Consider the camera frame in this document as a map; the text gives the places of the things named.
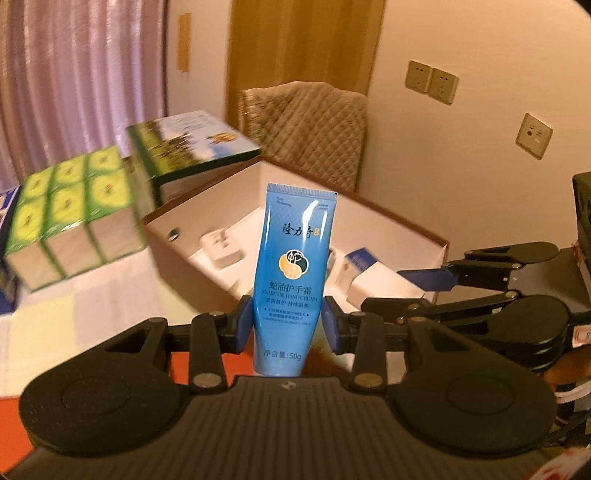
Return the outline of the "blue medicine box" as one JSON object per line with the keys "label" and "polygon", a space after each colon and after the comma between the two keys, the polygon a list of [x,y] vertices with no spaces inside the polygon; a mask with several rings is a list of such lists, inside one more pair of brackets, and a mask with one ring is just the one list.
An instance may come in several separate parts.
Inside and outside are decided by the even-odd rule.
{"label": "blue medicine box", "polygon": [[335,286],[360,308],[368,298],[422,298],[425,291],[391,270],[367,248],[346,254]]}

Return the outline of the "white socket adapter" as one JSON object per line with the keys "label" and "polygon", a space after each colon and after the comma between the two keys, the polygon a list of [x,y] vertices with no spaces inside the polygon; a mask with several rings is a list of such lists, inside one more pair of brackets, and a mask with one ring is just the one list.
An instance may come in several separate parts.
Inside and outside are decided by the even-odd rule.
{"label": "white socket adapter", "polygon": [[200,237],[201,248],[216,269],[224,269],[245,257],[238,242],[226,229],[217,229]]}

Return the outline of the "blue hand cream tube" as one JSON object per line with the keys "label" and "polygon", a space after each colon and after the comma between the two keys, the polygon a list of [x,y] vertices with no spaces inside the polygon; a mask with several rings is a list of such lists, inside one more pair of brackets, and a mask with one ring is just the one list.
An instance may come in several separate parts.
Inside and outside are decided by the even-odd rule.
{"label": "blue hand cream tube", "polygon": [[301,374],[324,296],[337,194],[270,183],[253,285],[253,368]]}

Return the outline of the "brown cardboard storage box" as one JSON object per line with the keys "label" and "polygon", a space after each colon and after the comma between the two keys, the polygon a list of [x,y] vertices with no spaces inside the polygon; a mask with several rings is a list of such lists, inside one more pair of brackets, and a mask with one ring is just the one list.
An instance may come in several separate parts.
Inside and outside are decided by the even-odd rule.
{"label": "brown cardboard storage box", "polygon": [[310,175],[259,157],[223,169],[144,217],[161,278],[197,312],[229,311],[253,291],[263,240],[284,245],[271,262],[283,291],[290,273],[308,283],[318,260],[310,254],[294,259],[294,251],[318,244],[322,234],[329,234],[329,248],[339,257],[366,248],[393,272],[437,267],[447,257],[443,238],[342,189],[335,190],[332,219],[305,209],[288,214],[290,202],[281,199],[273,206],[280,223],[266,227],[270,184],[329,190]]}

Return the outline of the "green tissue pack right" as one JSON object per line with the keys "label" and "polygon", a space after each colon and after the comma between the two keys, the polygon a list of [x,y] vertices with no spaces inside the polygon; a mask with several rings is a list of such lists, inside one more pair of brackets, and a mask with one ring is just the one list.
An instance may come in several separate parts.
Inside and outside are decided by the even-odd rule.
{"label": "green tissue pack right", "polygon": [[127,172],[116,145],[86,160],[86,222],[105,263],[145,247]]}

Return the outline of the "green tissue pack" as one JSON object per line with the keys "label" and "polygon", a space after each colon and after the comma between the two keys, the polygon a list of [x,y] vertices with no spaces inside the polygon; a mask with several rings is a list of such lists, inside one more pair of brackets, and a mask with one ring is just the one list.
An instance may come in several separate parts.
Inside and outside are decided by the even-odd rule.
{"label": "green tissue pack", "polygon": [[127,172],[116,145],[86,160],[86,222],[105,263],[145,247]]}
{"label": "green tissue pack", "polygon": [[59,163],[48,193],[43,242],[65,278],[102,264],[87,225],[85,168],[85,155]]}
{"label": "green tissue pack", "polygon": [[5,253],[11,270],[31,292],[63,279],[43,244],[54,167],[30,175],[20,189]]}

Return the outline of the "checked pastel cloth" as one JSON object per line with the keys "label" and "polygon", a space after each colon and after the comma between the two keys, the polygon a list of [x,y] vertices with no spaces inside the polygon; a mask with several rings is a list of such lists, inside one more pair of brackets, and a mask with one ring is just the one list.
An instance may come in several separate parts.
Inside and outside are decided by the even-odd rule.
{"label": "checked pastel cloth", "polygon": [[1,396],[19,396],[41,373],[150,317],[180,325],[197,314],[148,249],[33,293],[21,288],[17,309],[1,317]]}

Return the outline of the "green tissue pack middle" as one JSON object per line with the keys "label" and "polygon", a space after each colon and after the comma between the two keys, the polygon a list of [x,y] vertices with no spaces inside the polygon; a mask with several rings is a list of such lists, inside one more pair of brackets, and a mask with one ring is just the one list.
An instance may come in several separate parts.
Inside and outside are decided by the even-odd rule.
{"label": "green tissue pack middle", "polygon": [[102,264],[87,225],[85,168],[85,155],[59,163],[48,193],[43,242],[65,278]]}

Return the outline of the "green tissue pack left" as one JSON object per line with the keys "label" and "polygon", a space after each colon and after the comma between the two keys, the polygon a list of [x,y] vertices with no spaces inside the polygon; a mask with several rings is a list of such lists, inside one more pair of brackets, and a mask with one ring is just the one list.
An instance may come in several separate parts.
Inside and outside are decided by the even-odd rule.
{"label": "green tissue pack left", "polygon": [[43,244],[54,167],[30,175],[20,189],[5,253],[11,270],[31,292],[63,279]]}

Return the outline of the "green landscape print box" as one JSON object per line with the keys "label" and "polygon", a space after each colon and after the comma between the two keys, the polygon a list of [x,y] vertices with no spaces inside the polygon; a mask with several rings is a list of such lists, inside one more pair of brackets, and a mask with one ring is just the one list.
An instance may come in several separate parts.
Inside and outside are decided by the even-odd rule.
{"label": "green landscape print box", "polygon": [[260,154],[259,145],[205,110],[131,125],[126,133],[141,216]]}

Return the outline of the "quilted beige chair cover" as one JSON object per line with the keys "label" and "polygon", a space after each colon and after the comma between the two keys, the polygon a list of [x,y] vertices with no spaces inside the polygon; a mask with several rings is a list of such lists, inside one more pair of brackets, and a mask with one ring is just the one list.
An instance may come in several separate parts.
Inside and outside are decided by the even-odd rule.
{"label": "quilted beige chair cover", "polygon": [[367,130],[366,95],[324,82],[250,88],[238,127],[263,155],[342,190],[356,190]]}

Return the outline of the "red Motul mat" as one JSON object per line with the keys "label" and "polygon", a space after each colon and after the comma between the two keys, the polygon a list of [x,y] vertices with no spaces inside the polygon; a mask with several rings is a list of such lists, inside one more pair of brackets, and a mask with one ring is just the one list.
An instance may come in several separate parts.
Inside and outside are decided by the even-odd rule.
{"label": "red Motul mat", "polygon": [[353,396],[334,378],[186,384],[154,360],[100,351],[33,380],[20,403],[34,450],[12,479],[351,479]]}

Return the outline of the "blue milk carton box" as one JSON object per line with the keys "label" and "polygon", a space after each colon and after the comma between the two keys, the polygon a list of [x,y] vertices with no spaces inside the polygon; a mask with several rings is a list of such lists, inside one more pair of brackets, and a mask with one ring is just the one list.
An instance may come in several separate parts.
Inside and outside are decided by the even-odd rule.
{"label": "blue milk carton box", "polygon": [[18,278],[5,260],[10,229],[18,203],[20,187],[1,191],[0,198],[0,314],[12,313],[16,308]]}

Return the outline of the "single wall outlet plate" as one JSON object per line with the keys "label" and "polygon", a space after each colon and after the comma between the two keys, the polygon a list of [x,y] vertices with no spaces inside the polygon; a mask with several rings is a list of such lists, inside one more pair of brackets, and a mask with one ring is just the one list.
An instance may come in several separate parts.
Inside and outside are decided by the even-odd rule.
{"label": "single wall outlet plate", "polygon": [[537,160],[542,160],[552,135],[553,129],[549,125],[526,113],[516,137],[516,144]]}

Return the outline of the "double wall socket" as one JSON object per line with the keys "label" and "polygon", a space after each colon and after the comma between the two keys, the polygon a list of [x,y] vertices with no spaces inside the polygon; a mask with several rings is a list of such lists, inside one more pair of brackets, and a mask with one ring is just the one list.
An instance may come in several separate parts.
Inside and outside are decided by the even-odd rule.
{"label": "double wall socket", "polygon": [[441,103],[452,105],[459,81],[460,78],[452,73],[410,60],[405,86]]}

